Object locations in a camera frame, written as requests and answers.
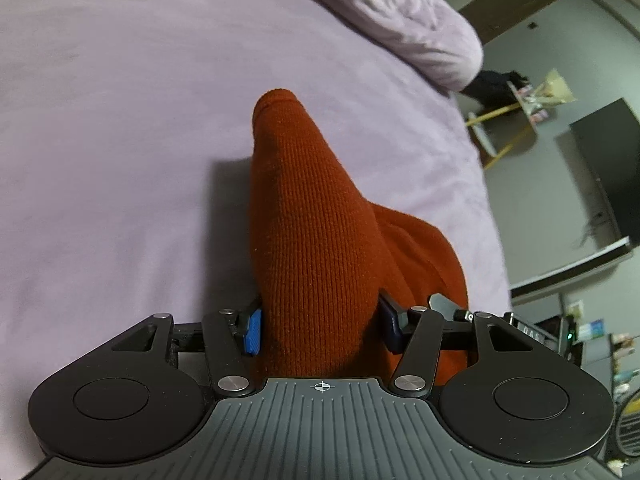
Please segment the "red knit sweater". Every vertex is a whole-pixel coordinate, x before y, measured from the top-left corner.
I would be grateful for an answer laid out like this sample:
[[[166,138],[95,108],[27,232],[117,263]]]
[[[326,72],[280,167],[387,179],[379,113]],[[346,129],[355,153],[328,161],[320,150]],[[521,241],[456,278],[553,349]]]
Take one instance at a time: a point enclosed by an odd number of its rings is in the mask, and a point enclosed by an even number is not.
[[[374,331],[378,296],[410,308],[441,294],[466,307],[454,248],[434,226],[364,198],[291,91],[264,94],[252,124],[257,375],[389,378],[398,359]]]

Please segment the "black clothing pile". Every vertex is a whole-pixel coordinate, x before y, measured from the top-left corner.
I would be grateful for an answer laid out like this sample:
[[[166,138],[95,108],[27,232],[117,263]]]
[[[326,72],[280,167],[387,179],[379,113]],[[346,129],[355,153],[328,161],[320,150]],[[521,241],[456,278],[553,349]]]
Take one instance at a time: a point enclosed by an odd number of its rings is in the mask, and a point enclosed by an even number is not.
[[[486,112],[492,112],[518,102],[509,84],[520,90],[529,84],[529,79],[515,70],[509,73],[481,70],[460,93],[479,102]]]

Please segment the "yellow legged side table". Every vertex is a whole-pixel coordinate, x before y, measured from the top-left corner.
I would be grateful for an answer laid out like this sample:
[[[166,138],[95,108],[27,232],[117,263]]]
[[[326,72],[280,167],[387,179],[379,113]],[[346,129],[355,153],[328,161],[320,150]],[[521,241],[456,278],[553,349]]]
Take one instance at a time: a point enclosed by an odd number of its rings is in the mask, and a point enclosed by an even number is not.
[[[506,157],[522,142],[535,142],[538,126],[549,118],[534,96],[534,87],[528,84],[516,88],[508,83],[515,102],[485,114],[469,113],[465,125],[471,140],[480,151],[480,163],[488,170]]]

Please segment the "purple bed sheet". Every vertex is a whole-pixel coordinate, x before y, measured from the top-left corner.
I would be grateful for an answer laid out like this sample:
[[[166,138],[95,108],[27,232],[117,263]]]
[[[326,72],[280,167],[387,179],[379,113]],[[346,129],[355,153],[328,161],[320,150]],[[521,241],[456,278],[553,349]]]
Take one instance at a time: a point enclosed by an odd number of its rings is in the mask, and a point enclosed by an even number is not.
[[[250,118],[293,91],[361,193],[437,226],[510,307],[454,97],[316,0],[1,0],[1,474],[43,379],[142,318],[242,307]]]

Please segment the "wrapped flower bouquet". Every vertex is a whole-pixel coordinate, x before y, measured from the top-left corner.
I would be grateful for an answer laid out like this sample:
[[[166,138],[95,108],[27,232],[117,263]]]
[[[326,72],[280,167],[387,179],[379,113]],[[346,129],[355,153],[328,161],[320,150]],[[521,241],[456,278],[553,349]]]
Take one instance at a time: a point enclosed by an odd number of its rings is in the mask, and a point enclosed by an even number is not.
[[[524,98],[530,114],[575,101],[574,93],[556,68],[550,70],[544,81]]]

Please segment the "purple rumpled duvet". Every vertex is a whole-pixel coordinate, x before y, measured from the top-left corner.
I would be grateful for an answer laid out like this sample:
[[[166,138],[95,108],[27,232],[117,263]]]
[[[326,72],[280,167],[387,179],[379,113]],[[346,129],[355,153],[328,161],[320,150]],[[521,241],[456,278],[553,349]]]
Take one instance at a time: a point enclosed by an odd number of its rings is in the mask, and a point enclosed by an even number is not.
[[[484,50],[474,27],[445,0],[320,0],[433,84],[461,91]]]

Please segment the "dark wooden door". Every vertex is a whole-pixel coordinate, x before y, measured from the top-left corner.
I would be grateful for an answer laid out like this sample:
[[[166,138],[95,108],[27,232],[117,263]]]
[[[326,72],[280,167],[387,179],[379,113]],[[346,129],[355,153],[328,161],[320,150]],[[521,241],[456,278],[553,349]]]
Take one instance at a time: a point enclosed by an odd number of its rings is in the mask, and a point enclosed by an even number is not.
[[[488,44],[556,0],[472,0],[460,13]]]

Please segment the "black wall television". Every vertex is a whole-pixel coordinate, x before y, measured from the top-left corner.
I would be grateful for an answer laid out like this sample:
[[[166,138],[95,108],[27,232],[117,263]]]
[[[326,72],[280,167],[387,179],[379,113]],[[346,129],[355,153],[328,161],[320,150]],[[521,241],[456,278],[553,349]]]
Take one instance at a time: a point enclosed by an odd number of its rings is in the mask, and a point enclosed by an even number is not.
[[[618,99],[570,125],[615,229],[639,246],[639,119]]]

